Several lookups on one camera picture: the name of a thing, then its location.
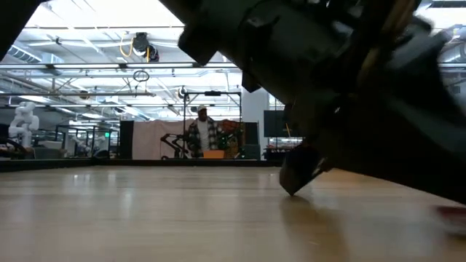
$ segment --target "cap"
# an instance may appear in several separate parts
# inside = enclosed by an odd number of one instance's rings
[[[200,105],[197,107],[197,113],[199,113],[201,110],[207,109],[204,105]]]

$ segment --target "orange box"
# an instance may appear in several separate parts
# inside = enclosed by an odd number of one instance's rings
[[[223,159],[225,157],[225,151],[223,150],[210,150],[204,152],[205,159]]]

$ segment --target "person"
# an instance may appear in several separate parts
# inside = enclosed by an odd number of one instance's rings
[[[189,125],[188,148],[194,158],[203,157],[203,152],[218,149],[218,135],[221,127],[207,114],[205,106],[197,108],[197,119]]]

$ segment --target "wooden table surface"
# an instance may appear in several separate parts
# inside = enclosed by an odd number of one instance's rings
[[[277,168],[0,174],[0,261],[466,261],[449,201],[343,171],[288,197]]]

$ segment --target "plaid shirt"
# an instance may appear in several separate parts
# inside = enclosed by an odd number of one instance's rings
[[[221,127],[210,117],[208,118],[209,148],[210,150],[218,149],[218,134],[222,133]],[[202,157],[201,135],[197,128],[197,119],[189,125],[188,148],[191,150],[191,156],[194,158]]]

